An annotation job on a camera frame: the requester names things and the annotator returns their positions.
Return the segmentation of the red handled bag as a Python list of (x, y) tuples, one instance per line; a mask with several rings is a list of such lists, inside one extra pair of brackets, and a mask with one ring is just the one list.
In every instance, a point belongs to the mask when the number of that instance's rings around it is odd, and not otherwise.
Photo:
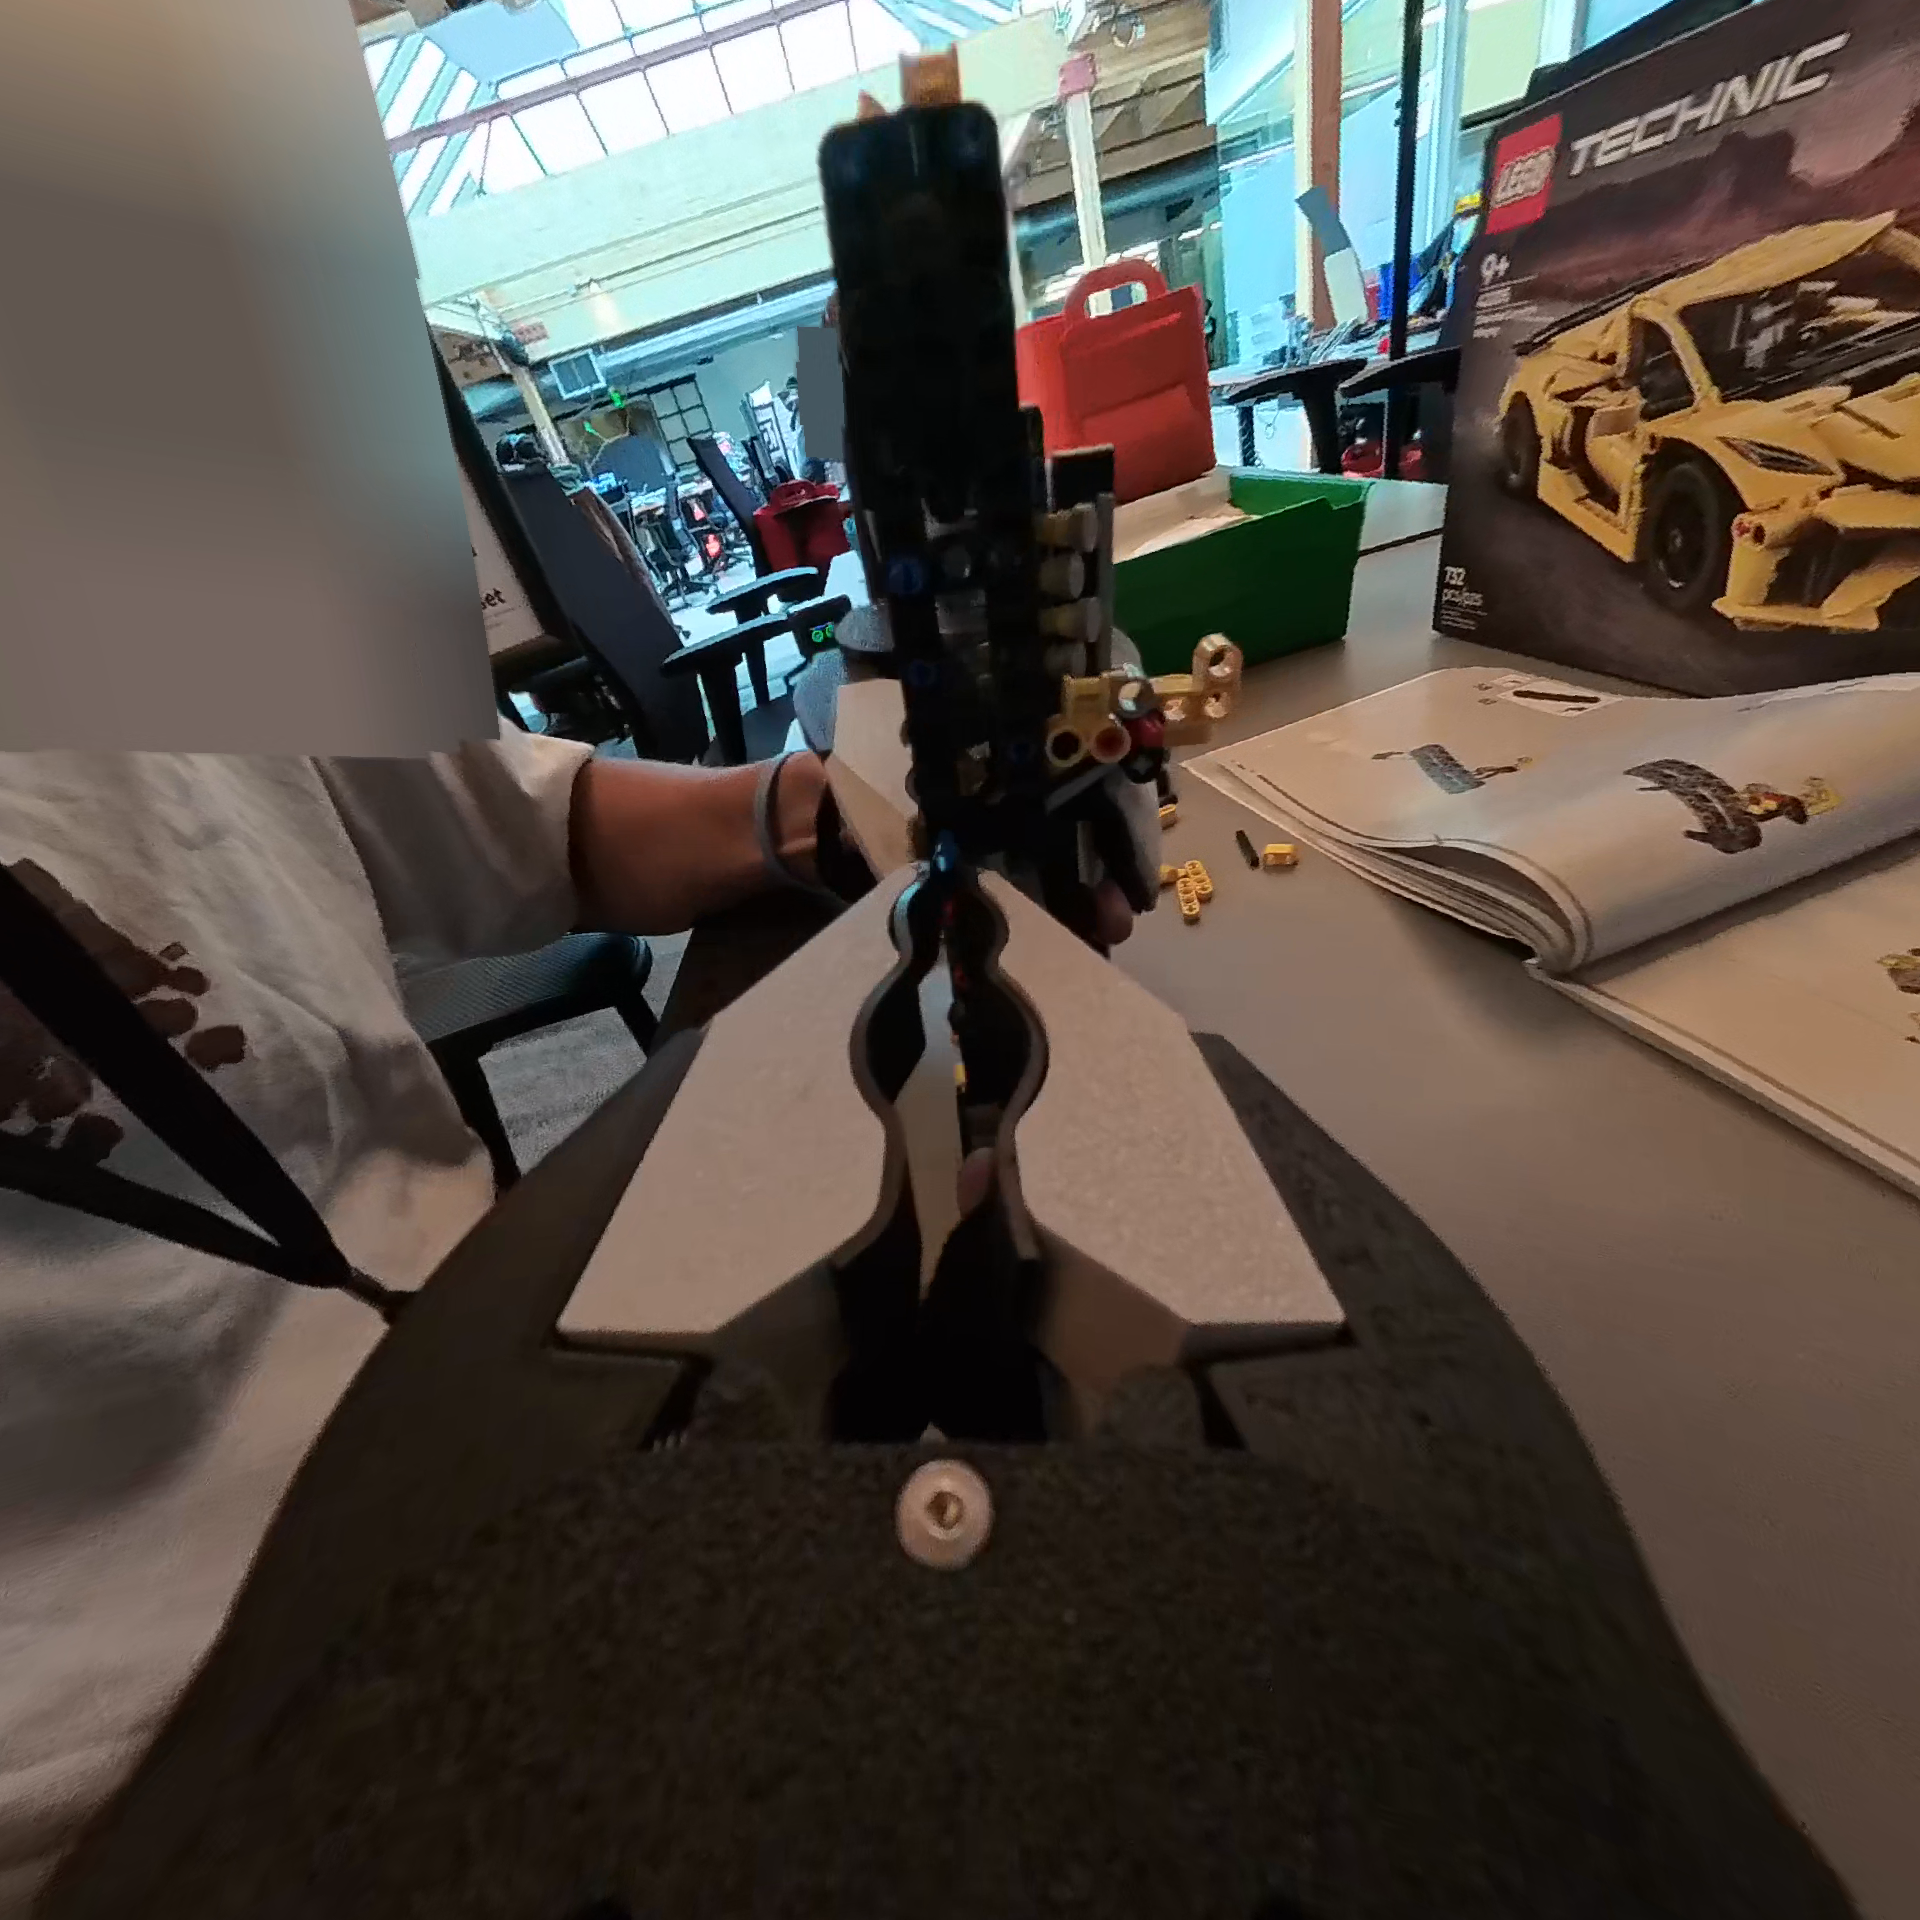
[(1204, 303), (1153, 263), (1125, 256), (1081, 271), (1059, 314), (1018, 327), (1014, 365), (1050, 453), (1113, 453), (1117, 504), (1213, 470)]

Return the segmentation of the person's left forearm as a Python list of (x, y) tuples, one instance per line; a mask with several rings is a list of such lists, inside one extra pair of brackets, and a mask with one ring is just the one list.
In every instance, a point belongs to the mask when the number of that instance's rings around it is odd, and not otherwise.
[(588, 758), (568, 805), (573, 929), (657, 937), (776, 886), (761, 768)]

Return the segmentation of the grey black lego technic assembly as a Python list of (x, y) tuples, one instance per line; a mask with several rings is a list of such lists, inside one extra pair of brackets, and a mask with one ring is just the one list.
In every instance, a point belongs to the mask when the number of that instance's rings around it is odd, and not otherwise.
[(900, 57), (900, 103), (861, 99), (820, 145), (846, 469), (918, 805), (908, 926), (950, 979), (962, 1147), (984, 1150), (1040, 1069), (1040, 1025), (998, 977), (1002, 875), (1083, 937), (1078, 805), (1160, 781), (1238, 691), (1210, 635), (1153, 677), (1116, 633), (1113, 453), (1050, 453), (1018, 390), (1012, 221), (992, 109), (957, 45)]

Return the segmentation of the thin black pole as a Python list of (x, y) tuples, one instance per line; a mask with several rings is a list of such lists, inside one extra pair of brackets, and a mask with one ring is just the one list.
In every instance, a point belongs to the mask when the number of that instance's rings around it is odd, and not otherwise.
[(1398, 360), (1408, 349), (1408, 305), (1412, 283), (1412, 227), (1420, 174), (1420, 95), (1425, 80), (1425, 10), (1427, 1), (1402, 5), (1398, 38), (1398, 120), (1394, 174), (1394, 251), (1386, 307), (1386, 357)]

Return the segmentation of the red office chair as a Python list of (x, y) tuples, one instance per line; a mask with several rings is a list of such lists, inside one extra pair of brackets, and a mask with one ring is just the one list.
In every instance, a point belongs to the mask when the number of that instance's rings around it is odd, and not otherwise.
[(848, 502), (833, 481), (784, 481), (742, 518), (760, 577), (782, 576), (768, 606), (824, 597), (833, 562), (851, 551)]

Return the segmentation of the lego set box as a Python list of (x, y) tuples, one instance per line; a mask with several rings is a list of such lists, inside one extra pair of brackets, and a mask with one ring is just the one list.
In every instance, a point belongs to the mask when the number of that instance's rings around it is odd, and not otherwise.
[(1918, 5), (1747, 5), (1485, 145), (1441, 635), (1683, 691), (1915, 672)]

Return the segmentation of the blue wristband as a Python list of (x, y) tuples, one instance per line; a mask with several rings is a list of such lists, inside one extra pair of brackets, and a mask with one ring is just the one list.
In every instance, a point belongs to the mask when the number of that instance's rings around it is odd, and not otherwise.
[(826, 761), (800, 747), (753, 768), (753, 842), (760, 890), (838, 903), (820, 871), (824, 807), (829, 798)]

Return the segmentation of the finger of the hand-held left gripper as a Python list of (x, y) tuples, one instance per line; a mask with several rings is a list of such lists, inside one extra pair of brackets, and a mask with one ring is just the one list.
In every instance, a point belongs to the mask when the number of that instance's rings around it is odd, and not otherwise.
[(837, 690), (827, 777), (842, 825), (876, 877), (916, 862), (918, 805), (908, 792), (913, 757), (905, 702), (893, 678)]
[(1164, 805), (1155, 777), (1099, 777), (1081, 794), (1090, 883), (1108, 883), (1130, 909), (1155, 909), (1161, 898)]

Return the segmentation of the black office chair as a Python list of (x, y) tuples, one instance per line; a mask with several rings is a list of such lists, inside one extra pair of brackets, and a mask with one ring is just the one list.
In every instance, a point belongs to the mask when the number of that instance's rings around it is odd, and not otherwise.
[(654, 951), (637, 934), (571, 931), (537, 951), (413, 971), (401, 979), (406, 1017), (425, 1041), (459, 1114), (486, 1150), (493, 1187), (522, 1174), (499, 1114), (485, 1057), (512, 1039), (571, 1019), (613, 1011), (641, 1053), (658, 1019), (645, 999)]
[(768, 695), (765, 649), (794, 640), (806, 655), (829, 651), (851, 613), (844, 594), (776, 603), (689, 640), (657, 586), (634, 577), (550, 470), (515, 469), (501, 481), (641, 758), (733, 766), (777, 750), (794, 703)]

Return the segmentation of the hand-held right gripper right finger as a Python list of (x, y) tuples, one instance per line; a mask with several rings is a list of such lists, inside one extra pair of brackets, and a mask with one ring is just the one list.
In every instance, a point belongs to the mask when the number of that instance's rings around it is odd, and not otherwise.
[(1042, 1345), (1301, 1345), (1347, 1314), (1185, 1019), (986, 875), (1035, 1015), (1012, 1160), (1042, 1247)]

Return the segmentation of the open lego instruction booklet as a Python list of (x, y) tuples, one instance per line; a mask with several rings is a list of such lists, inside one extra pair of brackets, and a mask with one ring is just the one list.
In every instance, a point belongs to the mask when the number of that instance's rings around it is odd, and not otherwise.
[(1449, 667), (1190, 761), (1283, 835), (1918, 1190), (1918, 677)]

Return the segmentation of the green plastic bin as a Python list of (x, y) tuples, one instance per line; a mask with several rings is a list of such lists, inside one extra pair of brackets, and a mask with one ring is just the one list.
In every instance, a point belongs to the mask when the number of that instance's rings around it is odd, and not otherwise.
[(1210, 635), (1245, 664), (1341, 642), (1364, 502), (1352, 474), (1216, 465), (1113, 513), (1116, 629), (1160, 677)]

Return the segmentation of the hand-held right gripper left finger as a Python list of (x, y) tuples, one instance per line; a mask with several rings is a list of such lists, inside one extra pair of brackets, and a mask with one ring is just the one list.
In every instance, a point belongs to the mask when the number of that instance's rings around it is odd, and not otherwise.
[(558, 1331), (573, 1345), (846, 1345), (873, 1288), (922, 1293), (897, 1095), (864, 1039), (904, 977), (910, 869), (833, 918), (700, 1032)]

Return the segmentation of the black desk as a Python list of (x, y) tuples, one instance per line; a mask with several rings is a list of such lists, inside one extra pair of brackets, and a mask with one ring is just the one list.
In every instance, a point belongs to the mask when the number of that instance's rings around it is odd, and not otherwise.
[[(1454, 463), (1454, 395), (1460, 346), (1434, 345), (1402, 357), (1338, 354), (1296, 367), (1268, 367), (1229, 378), (1216, 399), (1237, 415), (1241, 469), (1257, 469), (1257, 406), (1299, 403), (1307, 427), (1312, 470), (1349, 477), (1403, 477), (1444, 487)], [(1380, 403), (1380, 438), (1364, 440), (1371, 461), (1349, 465), (1339, 434), (1341, 403)]]

